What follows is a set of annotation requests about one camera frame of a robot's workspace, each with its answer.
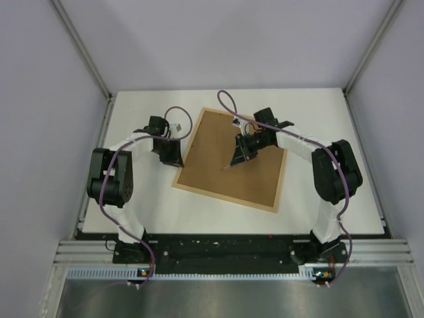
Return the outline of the light wooden picture frame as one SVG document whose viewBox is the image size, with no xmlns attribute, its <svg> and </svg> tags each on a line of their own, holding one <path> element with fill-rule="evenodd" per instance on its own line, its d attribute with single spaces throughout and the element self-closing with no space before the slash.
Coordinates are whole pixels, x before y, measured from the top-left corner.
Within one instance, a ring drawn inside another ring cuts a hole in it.
<svg viewBox="0 0 424 318">
<path fill-rule="evenodd" d="M 184 154 L 175 188 L 276 213 L 286 168 L 287 151 L 275 146 L 248 162 L 221 171 L 235 152 L 240 129 L 224 111 L 202 108 Z"/>
</svg>

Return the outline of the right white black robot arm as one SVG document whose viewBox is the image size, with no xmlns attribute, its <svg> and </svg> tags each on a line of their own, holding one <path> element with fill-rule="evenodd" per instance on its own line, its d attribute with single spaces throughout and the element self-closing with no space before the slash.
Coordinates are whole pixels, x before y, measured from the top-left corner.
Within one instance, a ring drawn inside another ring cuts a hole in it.
<svg viewBox="0 0 424 318">
<path fill-rule="evenodd" d="M 230 167 L 255 159 L 269 146 L 289 150 L 311 164 L 320 197 L 318 216 L 309 234 L 309 246 L 305 251 L 292 249 L 290 254 L 296 264 L 326 261 L 339 245 L 341 218 L 349 199 L 363 183 L 350 143 L 344 139 L 324 142 L 306 135 L 289 121 L 279 122 L 270 108 L 256 112 L 253 120 L 235 115 L 233 126 L 240 132 L 235 137 Z"/>
</svg>

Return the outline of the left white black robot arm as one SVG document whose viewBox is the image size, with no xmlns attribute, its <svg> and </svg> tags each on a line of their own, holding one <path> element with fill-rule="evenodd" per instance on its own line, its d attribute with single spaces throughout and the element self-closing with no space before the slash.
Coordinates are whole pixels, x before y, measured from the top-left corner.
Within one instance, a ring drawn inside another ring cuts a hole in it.
<svg viewBox="0 0 424 318">
<path fill-rule="evenodd" d="M 142 241 L 144 226 L 134 216 L 130 202 L 134 193 L 134 164 L 149 153 L 164 165 L 184 166 L 181 140 L 193 130 L 193 121 L 182 133 L 181 125 L 165 117 L 151 116 L 148 124 L 135 129 L 126 139 L 109 148 L 95 148 L 91 154 L 86 191 L 101 214 L 118 229 L 119 240 L 129 243 L 127 254 L 135 262 L 148 259 L 150 247 Z"/>
</svg>

